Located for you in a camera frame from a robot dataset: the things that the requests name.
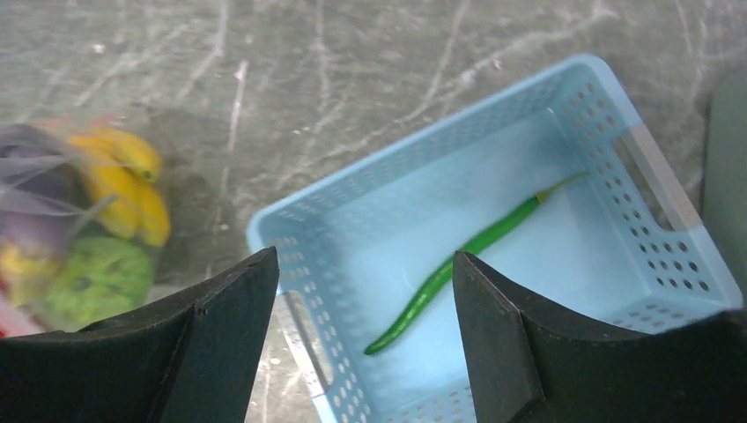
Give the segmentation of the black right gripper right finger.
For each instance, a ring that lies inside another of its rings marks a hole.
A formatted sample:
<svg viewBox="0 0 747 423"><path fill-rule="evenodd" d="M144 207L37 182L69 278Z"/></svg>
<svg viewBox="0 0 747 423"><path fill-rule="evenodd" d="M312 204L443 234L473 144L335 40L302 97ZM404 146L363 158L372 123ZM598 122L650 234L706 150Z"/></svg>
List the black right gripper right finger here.
<svg viewBox="0 0 747 423"><path fill-rule="evenodd" d="M478 421L745 421L744 310L649 335L572 311L470 253L453 264Z"/></svg>

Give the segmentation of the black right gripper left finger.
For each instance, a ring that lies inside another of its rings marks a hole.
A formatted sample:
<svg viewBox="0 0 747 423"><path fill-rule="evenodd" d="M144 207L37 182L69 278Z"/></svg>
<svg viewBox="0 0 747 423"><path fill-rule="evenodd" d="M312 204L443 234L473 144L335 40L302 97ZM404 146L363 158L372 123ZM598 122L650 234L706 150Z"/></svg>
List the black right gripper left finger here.
<svg viewBox="0 0 747 423"><path fill-rule="evenodd" d="M4 422L242 422L279 279L269 247L74 332L1 342Z"/></svg>

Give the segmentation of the green chili pepper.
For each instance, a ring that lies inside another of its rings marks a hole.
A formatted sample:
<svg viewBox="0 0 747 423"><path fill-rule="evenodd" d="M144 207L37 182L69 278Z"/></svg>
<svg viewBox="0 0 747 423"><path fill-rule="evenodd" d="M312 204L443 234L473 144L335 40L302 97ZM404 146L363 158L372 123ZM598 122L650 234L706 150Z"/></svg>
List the green chili pepper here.
<svg viewBox="0 0 747 423"><path fill-rule="evenodd" d="M486 249L501 241L526 221L550 196L563 186L585 177L588 172L580 172L555 182L546 189L537 191L516 205L504 217L486 226L479 233L469 238L457 251L479 255ZM365 356L374 356L392 346L424 313L425 309L436 299L441 290L450 282L454 274L453 257L445 258L432 271L412 295L397 318L372 341L363 351Z"/></svg>

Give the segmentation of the green lime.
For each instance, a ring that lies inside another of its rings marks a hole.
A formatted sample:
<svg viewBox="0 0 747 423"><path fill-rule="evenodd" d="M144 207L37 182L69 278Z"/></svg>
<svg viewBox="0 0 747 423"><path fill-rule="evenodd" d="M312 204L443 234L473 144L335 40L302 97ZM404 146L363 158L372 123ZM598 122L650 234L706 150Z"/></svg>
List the green lime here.
<svg viewBox="0 0 747 423"><path fill-rule="evenodd" d="M72 243L67 263L42 304L58 322L82 328L143 305L154 279L153 261L136 244L83 237Z"/></svg>

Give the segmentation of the clear zip top bag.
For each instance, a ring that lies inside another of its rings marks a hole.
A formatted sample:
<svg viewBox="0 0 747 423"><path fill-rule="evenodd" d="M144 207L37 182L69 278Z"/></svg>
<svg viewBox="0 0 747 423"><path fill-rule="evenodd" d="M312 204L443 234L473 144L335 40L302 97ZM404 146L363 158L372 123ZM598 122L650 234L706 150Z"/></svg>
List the clear zip top bag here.
<svg viewBox="0 0 747 423"><path fill-rule="evenodd" d="M112 119L1 128L1 334L142 306L171 233L162 156Z"/></svg>

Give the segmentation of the yellow banana bunch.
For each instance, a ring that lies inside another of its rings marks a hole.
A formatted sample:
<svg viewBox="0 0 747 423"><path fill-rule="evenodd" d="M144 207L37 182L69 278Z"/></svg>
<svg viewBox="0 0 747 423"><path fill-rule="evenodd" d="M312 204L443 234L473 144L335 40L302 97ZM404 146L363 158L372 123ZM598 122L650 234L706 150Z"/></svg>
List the yellow banana bunch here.
<svg viewBox="0 0 747 423"><path fill-rule="evenodd" d="M51 286L67 263L72 243L79 238L107 236L130 241L152 257L172 232L166 202L156 187L161 158L147 141L111 127L62 137L49 134L61 139L73 155L70 165L78 185L75 204L82 214L70 230L70 244L61 256L32 255L1 239L1 282L16 302Z"/></svg>

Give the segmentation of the purple eggplant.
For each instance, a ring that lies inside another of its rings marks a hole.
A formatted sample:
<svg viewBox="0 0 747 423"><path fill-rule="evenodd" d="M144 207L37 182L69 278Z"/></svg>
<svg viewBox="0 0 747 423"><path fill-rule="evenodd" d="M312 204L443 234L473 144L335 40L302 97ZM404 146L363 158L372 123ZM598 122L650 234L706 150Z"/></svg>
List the purple eggplant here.
<svg viewBox="0 0 747 423"><path fill-rule="evenodd" d="M72 153L29 124L1 128L1 239L36 255L61 256L82 210Z"/></svg>

